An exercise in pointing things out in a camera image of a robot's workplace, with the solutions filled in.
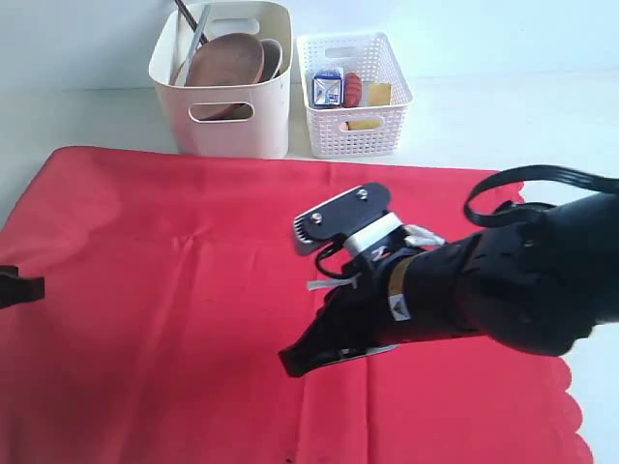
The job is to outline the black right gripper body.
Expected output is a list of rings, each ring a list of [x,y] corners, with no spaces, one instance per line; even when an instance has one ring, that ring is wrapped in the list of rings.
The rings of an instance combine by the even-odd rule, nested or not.
[[[432,249],[391,245],[374,260],[360,253],[340,268],[351,283],[329,291],[318,311],[327,350],[368,353],[387,346],[464,337],[457,280],[464,242]]]

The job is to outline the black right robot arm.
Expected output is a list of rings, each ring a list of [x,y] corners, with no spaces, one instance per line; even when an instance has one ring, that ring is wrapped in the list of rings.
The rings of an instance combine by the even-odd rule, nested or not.
[[[502,203],[448,242],[406,224],[378,183],[351,188],[295,217],[297,250],[316,264],[341,250],[350,259],[325,271],[328,294],[300,338],[280,351],[286,373],[388,351],[400,344],[486,336],[519,352],[559,357],[599,325],[618,319],[618,182],[556,165],[495,173],[479,195],[525,181],[585,189],[555,206]]]

